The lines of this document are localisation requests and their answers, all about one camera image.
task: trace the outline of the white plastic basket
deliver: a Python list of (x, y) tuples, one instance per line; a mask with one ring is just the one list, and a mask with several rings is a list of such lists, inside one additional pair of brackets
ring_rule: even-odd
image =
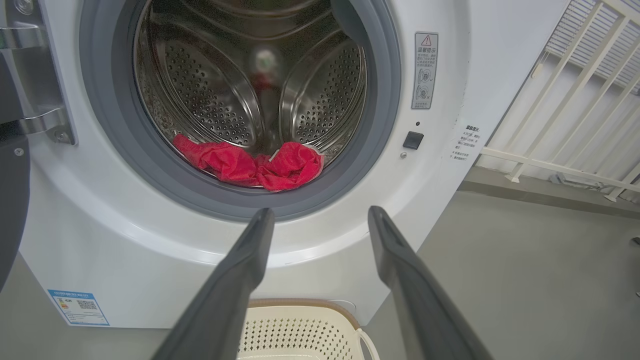
[(254, 300), (246, 312), (238, 359), (364, 360), (371, 339), (344, 308), (322, 300)]

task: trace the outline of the warning label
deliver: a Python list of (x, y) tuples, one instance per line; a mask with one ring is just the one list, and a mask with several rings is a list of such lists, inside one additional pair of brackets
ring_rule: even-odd
[(411, 109), (431, 108), (438, 63), (438, 34), (415, 34), (415, 79)]
[(464, 120), (456, 124), (449, 160), (453, 162), (475, 161), (484, 146), (483, 130)]

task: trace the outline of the gray floor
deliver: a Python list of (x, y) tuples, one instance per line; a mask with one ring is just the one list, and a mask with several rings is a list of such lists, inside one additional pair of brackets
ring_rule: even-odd
[[(640, 221), (458, 192), (419, 256), (496, 359), (637, 359)], [(404, 359), (389, 298), (365, 328)], [(148, 359), (166, 331), (67, 327), (19, 258), (0, 359)]]

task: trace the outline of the sticker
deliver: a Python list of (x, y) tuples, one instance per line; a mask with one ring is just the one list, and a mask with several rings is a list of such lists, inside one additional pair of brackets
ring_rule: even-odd
[(438, 34), (415, 34), (415, 79), (411, 109), (428, 110), (433, 99), (433, 86), (438, 64)]
[(449, 159), (453, 161), (471, 161), (476, 159), (479, 148), (483, 146), (480, 128), (465, 124), (454, 133), (453, 149), (449, 153)]
[(91, 293), (48, 290), (58, 309), (70, 325), (109, 326), (98, 302)]

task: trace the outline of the washing machine door opening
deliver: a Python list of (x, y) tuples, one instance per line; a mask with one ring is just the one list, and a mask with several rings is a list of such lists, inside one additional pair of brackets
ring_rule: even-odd
[(329, 1), (278, 5), (149, 1), (136, 83), (169, 146), (184, 134), (271, 156), (293, 141), (317, 149), (325, 166), (342, 153), (364, 108), (364, 49)]
[[(83, 6), (90, 101), (124, 160), (173, 200), (232, 220), (259, 208), (296, 218), (352, 189), (381, 154), (401, 79), (383, 0), (106, 3)], [(186, 161), (177, 134), (253, 156), (299, 142), (324, 155), (324, 170), (281, 193), (222, 183)]]

